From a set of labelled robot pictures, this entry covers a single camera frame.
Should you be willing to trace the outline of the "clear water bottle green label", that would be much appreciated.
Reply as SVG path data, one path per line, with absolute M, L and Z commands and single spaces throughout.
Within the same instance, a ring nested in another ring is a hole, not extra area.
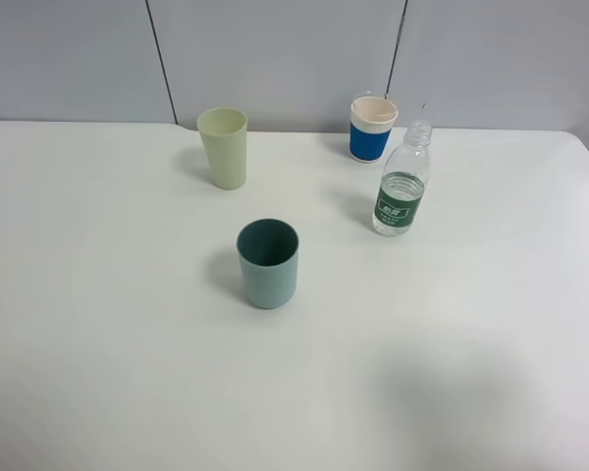
M 430 177 L 432 132 L 427 121 L 413 121 L 387 160 L 372 214 L 379 235 L 401 236 L 412 226 Z

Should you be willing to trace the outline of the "pale yellow-green plastic cup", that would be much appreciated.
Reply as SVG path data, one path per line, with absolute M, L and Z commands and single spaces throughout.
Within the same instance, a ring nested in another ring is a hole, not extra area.
M 247 117 L 235 108 L 213 108 L 196 121 L 214 183 L 235 190 L 246 182 Z

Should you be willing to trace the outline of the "blue sleeved paper cup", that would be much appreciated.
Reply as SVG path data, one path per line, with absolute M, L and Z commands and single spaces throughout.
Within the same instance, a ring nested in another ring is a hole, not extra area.
M 350 105 L 351 156 L 359 162 L 377 162 L 384 153 L 398 115 L 397 106 L 385 95 L 367 91 L 355 96 Z

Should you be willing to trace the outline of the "teal blue plastic cup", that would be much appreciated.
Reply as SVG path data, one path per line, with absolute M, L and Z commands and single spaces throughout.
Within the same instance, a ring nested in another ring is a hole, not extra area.
M 237 238 L 244 292 L 262 309 L 286 304 L 295 294 L 299 237 L 288 223 L 260 219 L 245 226 Z

